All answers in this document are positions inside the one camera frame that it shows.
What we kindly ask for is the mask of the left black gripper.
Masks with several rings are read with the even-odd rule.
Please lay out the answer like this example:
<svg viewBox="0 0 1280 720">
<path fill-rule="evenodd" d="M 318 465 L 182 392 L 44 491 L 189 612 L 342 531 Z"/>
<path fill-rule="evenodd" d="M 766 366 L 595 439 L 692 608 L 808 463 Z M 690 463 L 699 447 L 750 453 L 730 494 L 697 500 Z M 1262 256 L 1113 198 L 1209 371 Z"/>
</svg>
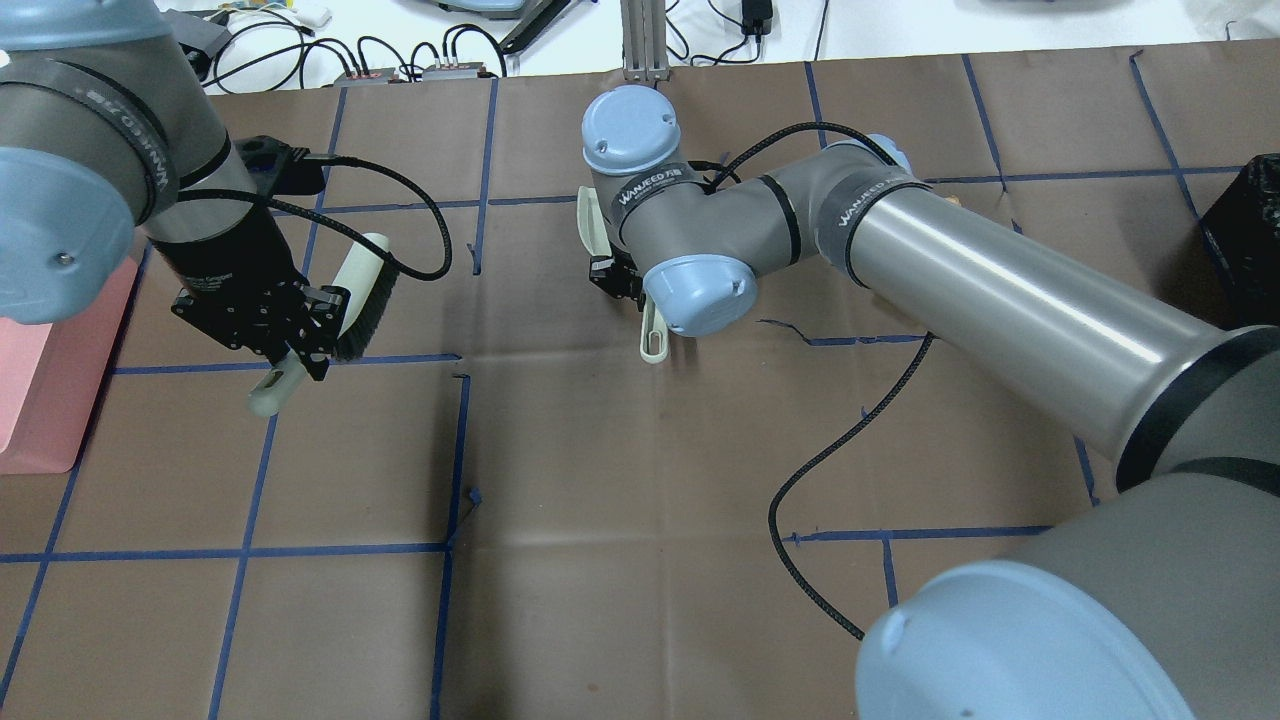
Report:
<svg viewBox="0 0 1280 720">
<path fill-rule="evenodd" d="M 303 354 L 319 346 L 305 328 L 320 313 L 346 313 L 351 299 L 340 286 L 312 287 L 297 272 L 268 278 L 220 273 L 197 278 L 179 274 L 183 290 L 172 313 L 230 350 L 247 348 L 270 364 L 288 350 Z"/>
</svg>

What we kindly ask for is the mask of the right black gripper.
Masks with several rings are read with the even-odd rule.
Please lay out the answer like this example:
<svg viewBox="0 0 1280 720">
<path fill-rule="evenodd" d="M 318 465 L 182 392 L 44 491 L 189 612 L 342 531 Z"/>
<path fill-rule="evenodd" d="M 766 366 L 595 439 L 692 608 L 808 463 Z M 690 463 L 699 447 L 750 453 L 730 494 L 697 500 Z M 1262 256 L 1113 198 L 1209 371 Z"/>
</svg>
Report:
<svg viewBox="0 0 1280 720">
<path fill-rule="evenodd" d="M 612 252 L 608 256 L 591 255 L 588 278 L 612 299 L 644 301 L 646 297 L 643 278 L 632 258 L 625 251 Z"/>
</svg>

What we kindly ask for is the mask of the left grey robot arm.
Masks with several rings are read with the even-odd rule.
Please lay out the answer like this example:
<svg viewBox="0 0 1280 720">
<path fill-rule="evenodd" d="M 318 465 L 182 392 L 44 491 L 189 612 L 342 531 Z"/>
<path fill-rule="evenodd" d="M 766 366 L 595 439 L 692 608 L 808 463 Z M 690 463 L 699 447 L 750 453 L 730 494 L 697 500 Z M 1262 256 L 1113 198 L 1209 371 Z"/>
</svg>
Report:
<svg viewBox="0 0 1280 720">
<path fill-rule="evenodd" d="M 5 1 L 1 31 L 3 315 L 82 313 L 142 231 L 174 314 L 323 379 L 348 295 L 298 272 L 156 5 Z"/>
</svg>

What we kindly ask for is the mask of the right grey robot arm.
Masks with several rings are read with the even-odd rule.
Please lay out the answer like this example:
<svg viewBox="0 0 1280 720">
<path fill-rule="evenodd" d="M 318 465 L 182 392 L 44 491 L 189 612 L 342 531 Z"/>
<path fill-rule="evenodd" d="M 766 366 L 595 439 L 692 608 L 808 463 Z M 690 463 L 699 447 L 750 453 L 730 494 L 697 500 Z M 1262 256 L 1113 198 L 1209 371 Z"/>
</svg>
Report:
<svg viewBox="0 0 1280 720">
<path fill-rule="evenodd" d="M 1277 328 L 1225 331 L 941 197 L 882 136 L 709 191 L 672 102 L 590 101 L 596 232 L 667 328 L 809 258 L 1108 456 L 1116 496 L 942 571 L 859 639 L 860 719 L 1275 719 Z"/>
</svg>

